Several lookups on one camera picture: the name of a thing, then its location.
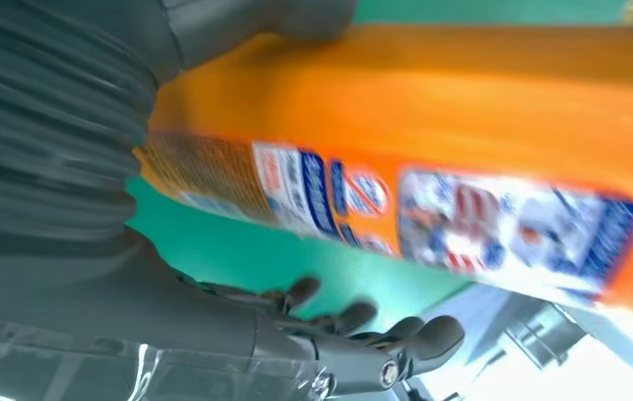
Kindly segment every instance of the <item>orange bottle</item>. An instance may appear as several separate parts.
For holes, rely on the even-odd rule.
[[[165,88],[137,154],[204,210],[633,309],[633,28],[257,38]]]

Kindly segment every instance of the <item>green surface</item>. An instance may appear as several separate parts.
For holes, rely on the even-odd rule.
[[[131,226],[148,235],[167,262],[201,281],[251,290],[289,287],[311,275],[323,291],[306,316],[337,312],[358,298],[378,305],[376,327],[417,314],[466,281],[446,272],[367,254],[336,242],[225,219],[163,197],[141,180],[130,185],[139,213]]]
[[[357,20],[412,23],[613,23],[621,0],[362,0]],[[336,242],[192,210],[156,193],[142,180],[129,191],[138,199],[130,225],[151,238],[167,262],[197,280],[260,291],[289,287],[306,275],[323,291],[305,316],[339,312],[358,298],[379,309],[375,329],[418,314],[466,287],[467,282]]]

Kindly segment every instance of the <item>gray robotic arm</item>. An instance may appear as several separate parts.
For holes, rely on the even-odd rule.
[[[255,373],[271,366],[266,360],[315,363],[319,397],[384,390],[441,365],[463,339],[451,318],[407,336],[350,338],[337,325],[290,317],[284,299],[235,299],[180,282],[152,244],[124,226],[134,214],[124,183],[139,172],[132,149],[144,143],[161,84],[259,32],[337,38],[354,7],[348,0],[0,0],[0,322],[70,333],[70,354],[105,338],[140,344],[145,357],[162,351],[162,360],[169,350],[221,355],[209,358],[218,372]],[[26,349],[18,337],[0,338],[2,390],[32,369],[13,363],[19,347]],[[5,370],[4,361],[16,368]],[[292,386],[291,374],[265,373],[284,380],[263,388]],[[172,375],[164,375],[153,383],[168,383]],[[13,399],[39,399],[24,391],[13,390]],[[78,394],[44,399],[117,399]]]

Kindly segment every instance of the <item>white label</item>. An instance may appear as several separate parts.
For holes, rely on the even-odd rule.
[[[282,226],[302,235],[322,236],[309,211],[300,151],[255,144],[253,153],[262,189]]]

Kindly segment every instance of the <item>screw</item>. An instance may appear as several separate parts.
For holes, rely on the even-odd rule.
[[[384,388],[391,388],[400,376],[400,369],[395,361],[387,361],[381,369],[381,385]]]

